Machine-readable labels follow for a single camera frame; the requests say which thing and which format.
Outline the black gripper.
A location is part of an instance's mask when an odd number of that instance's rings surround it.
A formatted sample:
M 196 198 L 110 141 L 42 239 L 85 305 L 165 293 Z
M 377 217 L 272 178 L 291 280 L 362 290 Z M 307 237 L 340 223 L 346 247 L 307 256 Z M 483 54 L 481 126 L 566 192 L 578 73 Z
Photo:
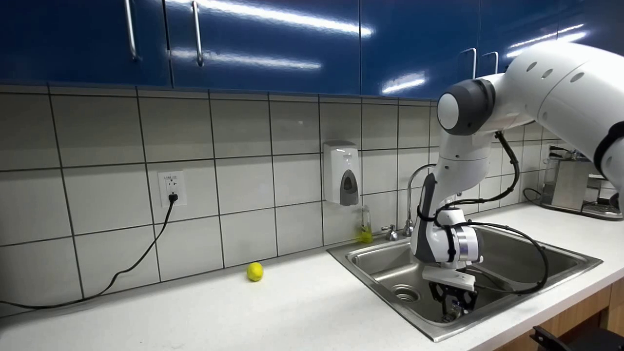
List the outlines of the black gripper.
M 477 293 L 455 290 L 449 286 L 434 284 L 434 299 L 442 305 L 442 315 L 445 323 L 469 317 L 477 309 Z

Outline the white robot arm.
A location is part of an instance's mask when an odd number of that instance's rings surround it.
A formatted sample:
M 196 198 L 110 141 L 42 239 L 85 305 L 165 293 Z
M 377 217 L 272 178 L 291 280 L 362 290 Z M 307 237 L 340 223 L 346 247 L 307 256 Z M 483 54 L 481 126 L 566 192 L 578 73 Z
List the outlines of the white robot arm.
M 624 57 L 607 50 L 533 46 L 504 73 L 449 87 L 438 102 L 438 124 L 440 159 L 424 180 L 412 254 L 445 315 L 463 317 L 477 305 L 469 268 L 483 252 L 465 194 L 488 176 L 490 147 L 510 132 L 541 126 L 624 190 Z

